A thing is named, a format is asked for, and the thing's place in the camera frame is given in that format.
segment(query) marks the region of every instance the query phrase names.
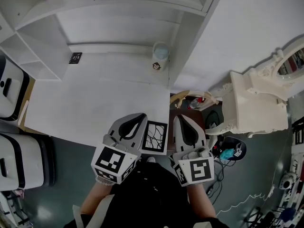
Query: cabinet door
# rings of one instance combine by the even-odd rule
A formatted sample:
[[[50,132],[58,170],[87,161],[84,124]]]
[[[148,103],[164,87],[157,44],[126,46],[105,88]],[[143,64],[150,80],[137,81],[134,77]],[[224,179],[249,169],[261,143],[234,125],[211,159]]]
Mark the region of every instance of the cabinet door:
[[[8,37],[12,36],[14,31],[10,25],[6,22],[3,15],[0,12],[0,42],[6,40]]]

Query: white cable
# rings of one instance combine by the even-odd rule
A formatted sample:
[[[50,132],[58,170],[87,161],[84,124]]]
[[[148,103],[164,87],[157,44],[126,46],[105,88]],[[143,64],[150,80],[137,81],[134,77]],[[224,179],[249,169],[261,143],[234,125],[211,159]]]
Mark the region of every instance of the white cable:
[[[290,128],[289,131],[288,131],[288,135],[287,135],[287,138],[285,139],[285,143],[284,143],[284,148],[283,148],[283,150],[282,150],[282,152],[281,152],[281,155],[280,155],[280,157],[279,157],[279,159],[278,159],[278,161],[277,161],[276,168],[275,168],[275,172],[274,172],[274,176],[273,176],[273,178],[272,178],[271,187],[272,187],[273,184],[274,184],[274,180],[275,180],[275,176],[276,176],[276,175],[275,175],[275,174],[276,174],[276,169],[277,169],[278,163],[280,162],[280,159],[281,159],[281,157],[282,157],[282,154],[283,154],[283,152],[284,152],[284,150],[285,150],[286,142],[287,142],[287,139],[288,139],[288,136],[289,136],[289,134],[290,134],[291,129],[292,129],[292,128]],[[265,201],[266,201],[268,198],[270,198],[272,194],[270,195],[270,193],[269,193],[268,196],[266,197],[266,199],[265,199],[265,195],[266,195],[266,194],[264,194],[263,196],[261,196],[261,195],[262,195],[262,193],[260,193],[260,195],[256,195],[256,194],[254,194],[253,196],[252,196],[252,195],[249,195],[248,198],[247,198],[245,201],[240,202],[238,205],[236,205],[236,206],[231,205],[231,207],[230,207],[229,209],[227,209],[227,210],[220,210],[220,211],[217,213],[217,216],[218,216],[221,212],[228,212],[228,211],[230,211],[232,208],[236,208],[236,207],[238,207],[240,204],[246,203],[246,201],[247,201],[250,197],[252,197],[253,199],[256,199],[256,198],[263,199],[263,200],[264,200],[263,205],[264,205],[264,204],[265,204]]]

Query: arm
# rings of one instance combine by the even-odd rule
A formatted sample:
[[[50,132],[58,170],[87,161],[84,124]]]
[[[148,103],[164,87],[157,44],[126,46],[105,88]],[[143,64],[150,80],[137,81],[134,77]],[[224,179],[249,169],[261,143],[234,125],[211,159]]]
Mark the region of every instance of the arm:
[[[112,186],[96,182],[81,206],[81,214],[93,216],[100,201],[110,194]]]
[[[215,210],[202,184],[187,187],[190,205],[200,218],[216,218]]]

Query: mirror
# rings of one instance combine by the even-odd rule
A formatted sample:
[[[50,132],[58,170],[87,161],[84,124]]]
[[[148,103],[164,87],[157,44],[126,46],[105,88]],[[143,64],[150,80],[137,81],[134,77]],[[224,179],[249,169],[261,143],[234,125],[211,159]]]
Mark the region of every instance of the mirror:
[[[299,71],[304,66],[304,48],[292,54],[280,67],[278,74],[285,78],[285,75],[290,75]]]

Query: shoe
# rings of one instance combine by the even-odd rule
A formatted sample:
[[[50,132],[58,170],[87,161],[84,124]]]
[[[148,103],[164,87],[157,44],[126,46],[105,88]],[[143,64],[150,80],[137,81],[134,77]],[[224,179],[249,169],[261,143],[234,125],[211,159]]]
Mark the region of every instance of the shoe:
[[[156,163],[156,159],[153,156],[148,157],[147,162]]]

